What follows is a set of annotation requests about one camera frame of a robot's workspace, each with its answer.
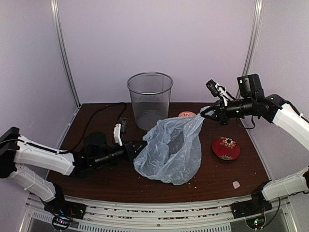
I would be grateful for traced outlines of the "light blue plastic trash bag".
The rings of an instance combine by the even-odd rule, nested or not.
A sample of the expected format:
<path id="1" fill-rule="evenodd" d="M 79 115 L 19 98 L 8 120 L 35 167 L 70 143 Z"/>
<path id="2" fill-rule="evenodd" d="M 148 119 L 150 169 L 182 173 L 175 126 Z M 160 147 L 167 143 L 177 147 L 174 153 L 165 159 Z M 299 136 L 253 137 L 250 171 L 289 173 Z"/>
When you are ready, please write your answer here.
<path id="1" fill-rule="evenodd" d="M 135 171 L 175 186 L 190 181 L 201 166 L 203 121 L 200 114 L 157 121 L 143 137 L 147 145 L 134 159 Z"/>

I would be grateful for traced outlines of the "grey mesh trash bin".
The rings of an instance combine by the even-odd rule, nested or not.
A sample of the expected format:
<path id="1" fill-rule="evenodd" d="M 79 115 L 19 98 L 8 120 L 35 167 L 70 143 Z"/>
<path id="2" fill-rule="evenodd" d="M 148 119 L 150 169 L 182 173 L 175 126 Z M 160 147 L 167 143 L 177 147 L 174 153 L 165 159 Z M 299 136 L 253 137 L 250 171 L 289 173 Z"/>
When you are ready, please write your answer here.
<path id="1" fill-rule="evenodd" d="M 141 72 L 126 83 L 137 127 L 149 131 L 169 114 L 172 78 L 160 72 Z"/>

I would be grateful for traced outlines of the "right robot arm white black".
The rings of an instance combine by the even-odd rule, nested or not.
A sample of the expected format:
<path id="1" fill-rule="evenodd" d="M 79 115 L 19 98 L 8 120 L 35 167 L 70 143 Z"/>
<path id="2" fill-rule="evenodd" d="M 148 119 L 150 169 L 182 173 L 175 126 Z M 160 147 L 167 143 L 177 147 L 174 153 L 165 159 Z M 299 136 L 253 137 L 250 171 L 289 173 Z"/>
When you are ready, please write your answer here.
<path id="1" fill-rule="evenodd" d="M 227 125 L 231 118 L 245 116 L 264 118 L 289 133 L 304 148 L 309 147 L 309 121 L 288 100 L 277 94 L 264 95 L 259 75 L 249 74 L 237 78 L 241 98 L 236 99 L 221 84 L 213 80 L 206 83 L 206 87 L 219 100 L 208 109 L 201 112 L 201 116 L 217 121 L 220 125 Z M 261 184 L 251 194 L 248 210 L 258 213 L 271 205 L 274 199 L 309 192 L 309 169 L 288 175 L 284 178 Z"/>

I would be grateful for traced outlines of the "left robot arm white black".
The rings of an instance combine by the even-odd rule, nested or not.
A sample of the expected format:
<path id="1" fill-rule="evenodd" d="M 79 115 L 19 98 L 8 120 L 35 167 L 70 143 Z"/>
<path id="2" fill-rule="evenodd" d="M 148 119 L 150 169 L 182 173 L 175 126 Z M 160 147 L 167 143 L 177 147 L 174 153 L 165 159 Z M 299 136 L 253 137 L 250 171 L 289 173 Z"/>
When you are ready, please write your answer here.
<path id="1" fill-rule="evenodd" d="M 82 178 L 90 171 L 114 165 L 120 159 L 132 162 L 147 145 L 146 141 L 122 141 L 118 128 L 114 128 L 113 136 L 115 144 L 109 146 L 106 135 L 96 131 L 83 139 L 80 151 L 67 151 L 31 141 L 19 133 L 19 128 L 11 127 L 0 137 L 0 177 L 14 180 L 24 190 L 37 195 L 47 209 L 64 215 L 71 206 L 65 200 L 62 188 L 44 180 L 27 166 Z"/>

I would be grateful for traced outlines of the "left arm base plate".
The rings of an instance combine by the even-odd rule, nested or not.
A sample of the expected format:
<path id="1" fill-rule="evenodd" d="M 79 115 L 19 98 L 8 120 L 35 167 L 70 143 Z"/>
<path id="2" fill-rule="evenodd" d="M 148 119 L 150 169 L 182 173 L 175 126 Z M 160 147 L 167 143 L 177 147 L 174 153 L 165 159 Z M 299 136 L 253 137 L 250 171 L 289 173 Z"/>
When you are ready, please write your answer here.
<path id="1" fill-rule="evenodd" d="M 83 219 L 86 212 L 86 205 L 64 201 L 63 203 L 43 202 L 44 210 L 54 216 L 62 216 L 69 219 Z"/>

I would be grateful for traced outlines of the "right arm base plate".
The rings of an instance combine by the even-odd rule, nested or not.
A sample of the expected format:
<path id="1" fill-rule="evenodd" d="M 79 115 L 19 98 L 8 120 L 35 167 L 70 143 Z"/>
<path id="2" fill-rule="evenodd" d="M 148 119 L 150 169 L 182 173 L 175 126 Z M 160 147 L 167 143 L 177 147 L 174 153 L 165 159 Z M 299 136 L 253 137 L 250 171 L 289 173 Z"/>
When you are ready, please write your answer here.
<path id="1" fill-rule="evenodd" d="M 234 219 L 262 214 L 263 212 L 271 209 L 272 204 L 268 201 L 259 203 L 254 200 L 248 200 L 243 202 L 234 202 L 231 204 Z"/>

